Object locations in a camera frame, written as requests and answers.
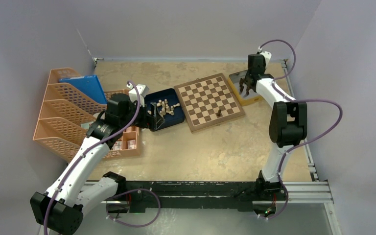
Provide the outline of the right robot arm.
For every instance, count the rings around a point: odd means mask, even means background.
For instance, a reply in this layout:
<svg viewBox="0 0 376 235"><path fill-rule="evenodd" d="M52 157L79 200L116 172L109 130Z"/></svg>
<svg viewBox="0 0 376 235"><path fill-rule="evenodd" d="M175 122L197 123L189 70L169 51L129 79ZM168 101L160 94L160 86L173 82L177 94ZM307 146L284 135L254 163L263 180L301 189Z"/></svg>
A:
<svg viewBox="0 0 376 235"><path fill-rule="evenodd" d="M244 78L246 90L260 95L271 107L269 137L273 143L268 160L259 173L256 195L267 199L279 190L290 149L299 145L307 136L307 104L289 96L275 79L265 74L268 52L248 55Z"/></svg>

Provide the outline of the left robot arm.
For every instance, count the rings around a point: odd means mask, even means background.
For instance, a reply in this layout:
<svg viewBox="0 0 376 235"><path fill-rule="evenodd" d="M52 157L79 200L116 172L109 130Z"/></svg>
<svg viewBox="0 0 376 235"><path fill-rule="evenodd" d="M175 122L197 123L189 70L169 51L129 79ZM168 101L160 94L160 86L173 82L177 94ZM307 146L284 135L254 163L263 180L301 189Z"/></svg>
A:
<svg viewBox="0 0 376 235"><path fill-rule="evenodd" d="M30 205L45 235L72 235L84 217L103 200L109 197L121 200L130 193L126 179L112 172L90 188L82 187L127 128L154 127L156 116L147 112L144 98L145 94L136 88L129 94L112 95L106 110L90 125L67 168L45 192L33 194Z"/></svg>

